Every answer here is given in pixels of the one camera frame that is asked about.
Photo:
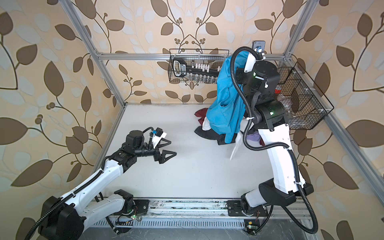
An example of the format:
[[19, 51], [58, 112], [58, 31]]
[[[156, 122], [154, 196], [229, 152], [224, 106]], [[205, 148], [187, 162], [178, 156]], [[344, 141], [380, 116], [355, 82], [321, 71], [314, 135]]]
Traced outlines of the teal blue cloth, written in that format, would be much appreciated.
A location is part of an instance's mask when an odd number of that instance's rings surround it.
[[227, 57], [222, 65], [217, 80], [217, 98], [206, 114], [211, 129], [219, 135], [225, 135], [225, 144], [230, 144], [234, 135], [240, 131], [246, 111], [245, 104], [232, 82], [231, 59], [231, 56]]

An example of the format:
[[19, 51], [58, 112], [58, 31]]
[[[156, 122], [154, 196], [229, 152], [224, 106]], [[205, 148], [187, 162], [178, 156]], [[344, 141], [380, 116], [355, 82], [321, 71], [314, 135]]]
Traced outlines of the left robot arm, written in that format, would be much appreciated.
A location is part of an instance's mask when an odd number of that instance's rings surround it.
[[166, 135], [161, 128], [131, 131], [122, 146], [105, 157], [100, 169], [60, 198], [50, 197], [44, 202], [41, 218], [25, 238], [29, 240], [38, 232], [48, 240], [77, 240], [101, 219], [114, 213], [128, 215], [133, 212], [133, 195], [124, 190], [117, 190], [94, 205], [90, 205], [90, 202], [135, 164], [139, 157], [152, 156], [159, 164], [175, 157], [176, 152], [160, 151], [160, 148], [172, 143], [166, 139]]

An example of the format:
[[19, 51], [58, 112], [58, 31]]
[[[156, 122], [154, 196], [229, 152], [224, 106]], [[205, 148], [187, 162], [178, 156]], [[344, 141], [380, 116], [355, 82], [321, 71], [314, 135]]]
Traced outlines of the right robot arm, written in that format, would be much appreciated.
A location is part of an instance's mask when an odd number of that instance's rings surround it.
[[[300, 173], [286, 109], [275, 93], [281, 78], [277, 67], [264, 60], [262, 49], [240, 47], [231, 56], [229, 69], [247, 112], [243, 143], [251, 151], [267, 151], [273, 168], [272, 179], [241, 196], [243, 213], [252, 216], [259, 208], [280, 206], [300, 229], [308, 234], [317, 233], [318, 220], [307, 198], [314, 188]], [[297, 197], [302, 198], [309, 211], [311, 228], [304, 226], [288, 209]]]

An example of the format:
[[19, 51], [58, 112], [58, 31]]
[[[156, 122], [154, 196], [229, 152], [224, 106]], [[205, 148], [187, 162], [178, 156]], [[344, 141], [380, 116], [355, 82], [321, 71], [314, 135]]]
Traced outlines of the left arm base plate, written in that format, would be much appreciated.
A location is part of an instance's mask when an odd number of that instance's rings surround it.
[[141, 216], [146, 215], [149, 210], [149, 203], [150, 201], [147, 199], [133, 199], [128, 201], [123, 207], [122, 210], [120, 210], [117, 213], [114, 213], [113, 216]]

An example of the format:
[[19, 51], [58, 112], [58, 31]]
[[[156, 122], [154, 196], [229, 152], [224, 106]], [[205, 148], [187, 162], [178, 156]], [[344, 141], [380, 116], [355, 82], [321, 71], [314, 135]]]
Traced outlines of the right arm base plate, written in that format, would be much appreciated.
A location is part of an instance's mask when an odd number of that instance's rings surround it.
[[267, 208], [263, 206], [251, 208], [241, 200], [229, 200], [226, 207], [230, 217], [266, 217], [269, 214]]

